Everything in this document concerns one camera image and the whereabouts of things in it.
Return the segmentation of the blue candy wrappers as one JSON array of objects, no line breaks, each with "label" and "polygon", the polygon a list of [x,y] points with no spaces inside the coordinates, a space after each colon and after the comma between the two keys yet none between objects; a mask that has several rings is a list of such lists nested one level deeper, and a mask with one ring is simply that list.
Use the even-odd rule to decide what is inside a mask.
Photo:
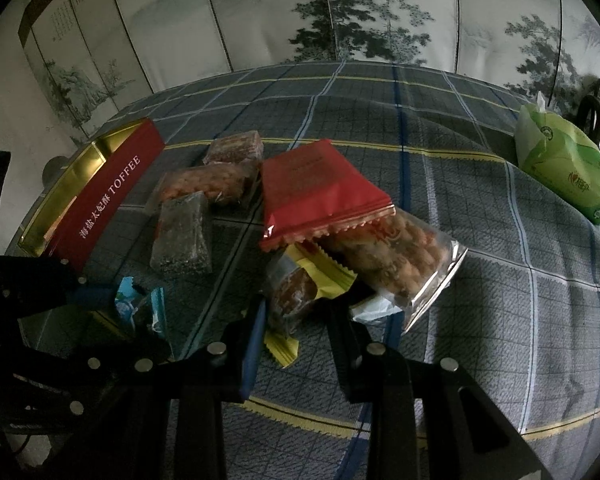
[{"label": "blue candy wrappers", "polygon": [[114,297],[121,321],[136,332],[155,333],[166,336],[166,303],[162,287],[146,292],[136,286],[132,276],[122,278]]}]

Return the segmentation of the dark sesame bar packet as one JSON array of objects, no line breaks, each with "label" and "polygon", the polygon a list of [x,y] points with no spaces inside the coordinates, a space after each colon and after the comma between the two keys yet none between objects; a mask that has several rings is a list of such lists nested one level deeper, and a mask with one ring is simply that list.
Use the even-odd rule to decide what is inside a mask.
[{"label": "dark sesame bar packet", "polygon": [[212,271],[208,200],[195,192],[162,204],[152,244],[151,269],[165,278]]}]

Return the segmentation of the clear bag fried snacks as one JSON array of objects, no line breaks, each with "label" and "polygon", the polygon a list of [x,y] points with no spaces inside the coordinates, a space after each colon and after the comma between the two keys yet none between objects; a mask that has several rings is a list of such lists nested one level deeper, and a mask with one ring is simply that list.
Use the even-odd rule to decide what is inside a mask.
[{"label": "clear bag fried snacks", "polygon": [[320,246],[373,291],[350,307],[355,322],[374,324],[402,313],[404,334],[450,284],[468,253],[451,235],[402,209],[329,235]]}]

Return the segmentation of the yellow snack packet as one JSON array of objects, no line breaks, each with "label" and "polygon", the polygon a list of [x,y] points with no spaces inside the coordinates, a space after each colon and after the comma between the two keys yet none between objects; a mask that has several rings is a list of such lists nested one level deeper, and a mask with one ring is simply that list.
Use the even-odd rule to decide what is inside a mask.
[{"label": "yellow snack packet", "polygon": [[299,356],[299,341],[294,333],[317,300],[332,300],[344,295],[358,277],[305,240],[278,252],[265,269],[266,322],[264,344],[283,368]]}]

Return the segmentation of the clear long cookie packet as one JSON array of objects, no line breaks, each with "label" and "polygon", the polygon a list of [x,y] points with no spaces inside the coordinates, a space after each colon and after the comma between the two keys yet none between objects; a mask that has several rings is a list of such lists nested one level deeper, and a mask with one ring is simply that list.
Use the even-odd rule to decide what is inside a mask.
[{"label": "clear long cookie packet", "polygon": [[149,195],[146,214],[156,214],[169,200],[201,192],[209,204],[245,204],[258,182],[257,162],[215,162],[166,172]]}]

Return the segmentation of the red snack packet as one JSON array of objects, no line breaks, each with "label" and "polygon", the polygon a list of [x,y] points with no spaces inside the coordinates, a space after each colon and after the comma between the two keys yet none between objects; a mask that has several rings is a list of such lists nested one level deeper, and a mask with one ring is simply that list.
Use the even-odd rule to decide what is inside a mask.
[{"label": "red snack packet", "polygon": [[265,252],[393,216],[390,196],[327,139],[265,159],[261,167]]}]

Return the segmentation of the clear brown cake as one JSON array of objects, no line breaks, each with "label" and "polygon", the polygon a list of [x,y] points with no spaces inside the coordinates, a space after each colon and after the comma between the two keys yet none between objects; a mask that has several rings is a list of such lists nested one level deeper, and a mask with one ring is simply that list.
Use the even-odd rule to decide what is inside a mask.
[{"label": "clear brown cake", "polygon": [[262,162],[264,146],[257,130],[223,136],[211,142],[204,164],[241,164]]}]

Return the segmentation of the plaid blue grey tablecloth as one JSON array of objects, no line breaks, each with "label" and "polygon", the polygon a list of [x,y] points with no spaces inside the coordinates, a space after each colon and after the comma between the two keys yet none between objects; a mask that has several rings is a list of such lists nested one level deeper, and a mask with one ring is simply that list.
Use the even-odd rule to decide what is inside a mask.
[{"label": "plaid blue grey tablecloth", "polygon": [[[449,288],[398,341],[407,359],[457,359],[554,479],[584,479],[600,456],[600,225],[521,172],[521,103],[461,76],[365,62],[286,63],[182,84],[111,115],[97,133],[151,118],[167,148],[129,192],[85,271],[166,292],[174,356],[220,336],[256,299],[265,254],[256,207],[213,226],[213,271],[166,284],[149,269],[162,175],[201,162],[212,139],[259,130],[265,156],[332,144],[396,206],[468,246]],[[326,328],[303,320],[286,370],[263,352],[252,398],[225,405],[229,479],[364,479],[370,408],[337,385]]]}]

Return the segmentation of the red gold toffee tin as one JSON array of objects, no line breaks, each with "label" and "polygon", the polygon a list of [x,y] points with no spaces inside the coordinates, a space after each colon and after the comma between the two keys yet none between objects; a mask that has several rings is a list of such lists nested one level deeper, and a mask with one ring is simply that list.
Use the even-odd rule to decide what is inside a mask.
[{"label": "red gold toffee tin", "polygon": [[34,207],[19,248],[83,268],[125,197],[163,149],[155,123],[146,117],[87,144]]}]

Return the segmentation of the round stone millstone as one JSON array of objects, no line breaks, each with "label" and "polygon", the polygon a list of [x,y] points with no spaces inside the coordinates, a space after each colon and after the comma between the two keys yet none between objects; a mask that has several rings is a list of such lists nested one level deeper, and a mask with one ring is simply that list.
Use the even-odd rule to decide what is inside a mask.
[{"label": "round stone millstone", "polygon": [[43,191],[47,192],[64,174],[69,165],[66,156],[55,156],[46,162],[42,172]]}]

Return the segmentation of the green tissue pack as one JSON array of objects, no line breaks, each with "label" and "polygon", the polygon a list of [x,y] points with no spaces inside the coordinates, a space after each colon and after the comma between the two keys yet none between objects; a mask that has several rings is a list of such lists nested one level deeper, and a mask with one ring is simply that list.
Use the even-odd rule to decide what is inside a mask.
[{"label": "green tissue pack", "polygon": [[514,133],[518,167],[600,224],[600,149],[572,122],[552,112],[542,93],[519,111]]}]

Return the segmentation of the painted folding screen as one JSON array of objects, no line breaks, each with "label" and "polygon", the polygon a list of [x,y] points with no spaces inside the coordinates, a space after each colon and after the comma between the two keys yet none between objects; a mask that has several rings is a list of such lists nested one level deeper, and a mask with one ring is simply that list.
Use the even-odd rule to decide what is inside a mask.
[{"label": "painted folding screen", "polygon": [[153,93],[283,62],[445,70],[560,112],[600,80],[583,0],[28,0],[18,37],[74,140]]}]

